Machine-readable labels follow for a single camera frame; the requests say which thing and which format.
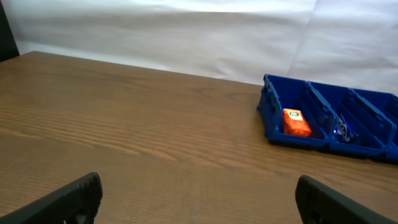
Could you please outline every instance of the black object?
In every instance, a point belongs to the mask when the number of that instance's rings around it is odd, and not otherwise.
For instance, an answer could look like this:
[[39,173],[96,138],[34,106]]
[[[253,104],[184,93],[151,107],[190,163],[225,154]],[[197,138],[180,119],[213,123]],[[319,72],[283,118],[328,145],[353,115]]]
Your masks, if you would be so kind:
[[101,199],[101,180],[92,172],[1,217],[0,223],[92,224]]
[[[295,198],[304,224],[397,224],[307,175],[299,178]],[[100,177],[89,173],[0,218],[0,224],[93,224],[101,199]]]
[[16,56],[19,56],[18,48],[0,0],[0,62]]
[[299,178],[295,197],[304,224],[397,224],[307,175]]

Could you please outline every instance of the blue storage container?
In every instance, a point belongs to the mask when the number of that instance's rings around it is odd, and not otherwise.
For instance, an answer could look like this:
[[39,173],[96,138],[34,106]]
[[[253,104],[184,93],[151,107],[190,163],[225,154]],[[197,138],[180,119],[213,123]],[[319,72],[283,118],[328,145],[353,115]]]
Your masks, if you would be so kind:
[[[310,84],[325,97],[337,115],[329,150],[369,157],[384,155],[396,131],[396,125],[391,120],[353,89],[314,82]],[[337,133],[338,118],[346,120],[346,123],[340,123],[341,133],[346,134],[348,126],[348,130],[358,134],[357,141],[348,144],[341,140],[342,135]]]
[[[335,114],[330,105],[308,82],[291,78],[264,76],[264,87],[257,106],[265,135],[270,142],[281,142],[306,147],[323,147],[333,134]],[[311,128],[310,137],[284,134],[282,110],[300,110]]]
[[[355,90],[360,96],[363,96],[377,109],[385,114],[396,126],[398,126],[398,97],[391,93],[381,93],[369,90]],[[386,158],[398,161],[398,131],[387,144]]]

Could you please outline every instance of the brown wooden surface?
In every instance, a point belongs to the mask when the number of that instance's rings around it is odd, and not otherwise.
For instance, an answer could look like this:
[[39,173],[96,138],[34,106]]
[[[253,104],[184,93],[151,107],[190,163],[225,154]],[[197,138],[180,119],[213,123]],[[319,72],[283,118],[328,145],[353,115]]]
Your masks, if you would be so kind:
[[39,52],[0,63],[0,215],[95,171],[96,223],[300,223],[309,174],[398,221],[398,166],[271,146],[260,89]]

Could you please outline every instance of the orange packet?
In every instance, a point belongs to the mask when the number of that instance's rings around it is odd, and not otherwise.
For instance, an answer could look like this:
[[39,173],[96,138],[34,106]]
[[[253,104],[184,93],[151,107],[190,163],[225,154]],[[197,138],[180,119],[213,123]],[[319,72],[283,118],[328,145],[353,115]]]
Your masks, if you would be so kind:
[[282,125],[285,134],[308,137],[311,135],[310,126],[305,121],[299,110],[284,109],[282,112]]

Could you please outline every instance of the blue tray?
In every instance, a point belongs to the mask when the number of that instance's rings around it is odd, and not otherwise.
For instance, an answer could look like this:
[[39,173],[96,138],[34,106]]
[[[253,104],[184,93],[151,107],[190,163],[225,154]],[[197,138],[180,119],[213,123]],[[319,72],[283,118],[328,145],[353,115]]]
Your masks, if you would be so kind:
[[356,154],[365,157],[382,156],[392,141],[396,125],[368,100],[359,96],[353,89],[310,82],[331,105],[334,113],[341,114],[349,121],[349,126],[360,136],[358,144],[339,142],[338,135],[330,139],[329,150]]
[[[355,92],[383,112],[396,126],[398,125],[398,97],[391,93],[369,90],[355,89]],[[392,141],[387,143],[386,159],[398,161],[398,131],[396,131]]]
[[[321,94],[308,82],[292,78],[265,75],[264,83],[257,108],[260,111],[268,140],[305,147],[326,147],[333,134],[336,118]],[[310,137],[283,133],[282,110],[284,108],[302,112],[312,131]]]

